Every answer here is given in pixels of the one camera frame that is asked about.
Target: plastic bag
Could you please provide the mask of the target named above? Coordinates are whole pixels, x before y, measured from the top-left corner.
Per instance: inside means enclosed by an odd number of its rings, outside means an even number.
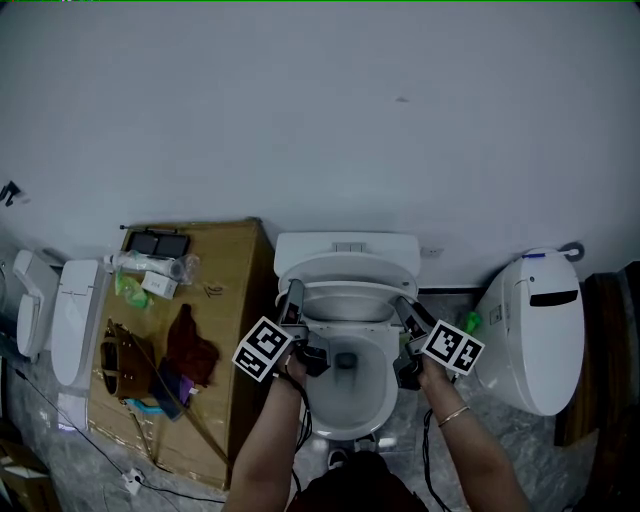
[[[116,295],[122,295],[127,304],[134,308],[144,309],[147,306],[151,306],[153,301],[142,289],[140,283],[133,277],[125,276],[122,272],[116,272]]]
[[[185,254],[180,258],[152,258],[137,251],[117,252],[105,256],[105,265],[111,271],[155,272],[170,277],[179,284],[192,284],[200,269],[200,258]]]

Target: white toilet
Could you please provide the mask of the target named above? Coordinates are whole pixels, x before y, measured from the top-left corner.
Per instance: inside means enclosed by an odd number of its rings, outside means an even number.
[[[518,258],[495,278],[476,311],[485,343],[480,383],[502,401],[541,416],[559,413],[580,378],[584,313],[573,265],[552,249]]]
[[[402,327],[393,303],[398,296],[417,297],[416,237],[283,233],[274,270],[278,298],[290,280],[305,284],[304,321],[330,345],[331,367],[307,378],[314,432],[333,440],[374,432],[393,412],[398,395],[393,362]],[[355,365],[341,368],[341,354],[355,355]]]
[[[26,250],[18,253],[13,272],[27,287],[18,312],[18,350],[31,358],[50,350],[58,381],[88,389],[109,274],[95,260],[74,260],[58,277]]]

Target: white box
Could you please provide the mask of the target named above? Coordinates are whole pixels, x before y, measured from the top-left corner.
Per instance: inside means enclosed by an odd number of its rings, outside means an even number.
[[[173,299],[177,286],[173,279],[149,271],[145,272],[142,281],[142,288],[165,299]]]

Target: hand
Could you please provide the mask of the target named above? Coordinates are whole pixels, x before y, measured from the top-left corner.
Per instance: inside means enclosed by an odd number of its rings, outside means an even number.
[[[426,390],[433,383],[442,381],[449,382],[445,367],[429,356],[422,354],[422,373],[418,375],[420,387]]]
[[[304,386],[304,383],[307,380],[307,367],[300,361],[298,361],[295,352],[293,352],[294,348],[295,344],[291,343],[291,345],[287,347],[287,350],[285,350],[284,354],[280,356],[280,359],[278,359],[277,363],[278,370],[280,370],[282,373],[285,373],[284,365],[287,362],[287,358],[289,357],[289,355],[291,355],[289,364],[287,365],[287,371],[295,381]]]

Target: marble floor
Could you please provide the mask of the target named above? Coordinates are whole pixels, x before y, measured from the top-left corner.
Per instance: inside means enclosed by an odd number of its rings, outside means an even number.
[[[457,323],[473,308],[471,295],[427,295],[421,302],[436,318]],[[64,391],[57,384],[51,361],[45,354],[35,365],[15,363],[46,396],[58,403]],[[493,432],[514,463],[520,483],[533,510],[561,512],[584,493],[595,452],[591,435],[570,448],[553,446],[554,419],[524,413],[502,404],[483,391],[471,375],[456,384],[476,415]],[[72,400],[82,401],[83,397]],[[111,464],[74,429],[64,425],[57,413],[13,372],[8,377],[9,416],[21,430],[24,442],[49,466],[65,512],[216,511],[222,505],[194,501],[171,494],[141,489],[135,497],[124,490],[122,477]],[[422,417],[429,406],[421,393],[401,390],[396,408],[376,435],[379,451],[389,469],[415,491],[430,510],[439,510],[429,495],[421,455]],[[140,468],[147,483],[182,494],[224,500],[224,494],[175,475],[168,475],[145,459],[108,441],[87,434],[118,466]],[[443,438],[431,429],[430,459],[433,486],[453,511],[468,510]],[[312,436],[296,456],[295,470],[306,486],[326,470],[329,444]]]

